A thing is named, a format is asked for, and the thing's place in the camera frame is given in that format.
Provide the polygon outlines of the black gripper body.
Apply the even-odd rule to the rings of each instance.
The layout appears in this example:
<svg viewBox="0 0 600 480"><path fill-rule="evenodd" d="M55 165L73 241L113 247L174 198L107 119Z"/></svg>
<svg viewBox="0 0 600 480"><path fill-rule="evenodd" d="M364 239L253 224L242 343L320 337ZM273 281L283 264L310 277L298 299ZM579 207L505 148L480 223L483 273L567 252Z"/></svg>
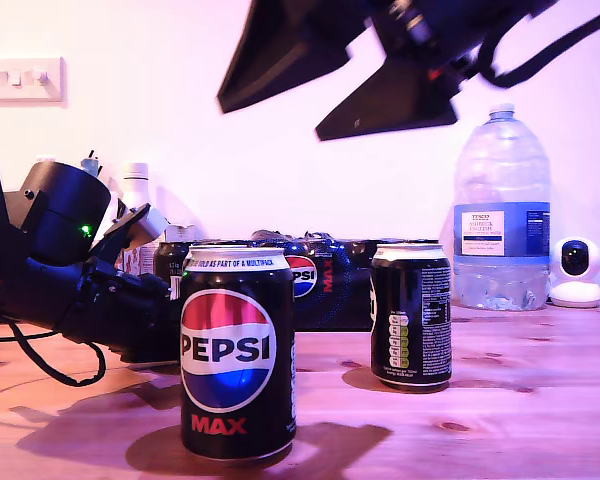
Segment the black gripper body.
<svg viewBox="0 0 600 480"><path fill-rule="evenodd" d="M84 265L78 338L109 347L129 363L175 361L178 336L170 287L153 274L132 275L96 257Z"/></svg>

